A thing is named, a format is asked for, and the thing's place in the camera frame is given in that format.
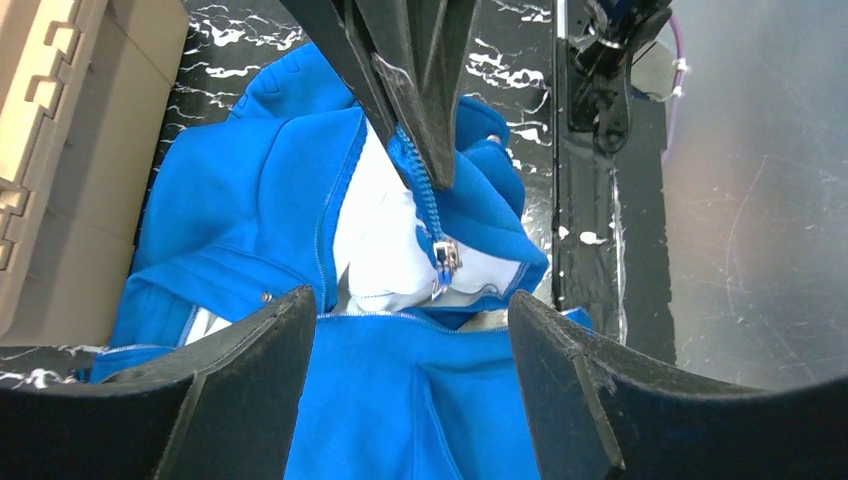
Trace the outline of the blue zip jacket white lining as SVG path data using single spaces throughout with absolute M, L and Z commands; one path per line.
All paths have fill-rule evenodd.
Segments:
M 427 200 L 321 52 L 290 51 L 225 121 L 170 146 L 90 379 L 308 285 L 318 320 L 287 478 L 537 478 L 508 333 L 465 330 L 548 269 L 508 137 L 462 97 L 455 185 Z

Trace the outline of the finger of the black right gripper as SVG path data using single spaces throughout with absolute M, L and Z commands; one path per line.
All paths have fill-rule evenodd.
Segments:
M 282 5 L 352 91 L 410 185 L 414 68 L 408 3 L 305 0 Z
M 432 185 L 455 180 L 456 115 L 478 1 L 356 1 L 366 51 Z

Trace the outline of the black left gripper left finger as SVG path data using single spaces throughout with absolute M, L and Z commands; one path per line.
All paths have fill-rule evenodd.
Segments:
M 97 384 L 1 392 L 5 479 L 280 479 L 316 326 L 300 286 Z

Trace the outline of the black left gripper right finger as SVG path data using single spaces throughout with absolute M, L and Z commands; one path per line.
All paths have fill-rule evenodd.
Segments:
M 533 295 L 508 309 L 545 479 L 843 479 L 847 382 L 768 391 L 696 375 Z

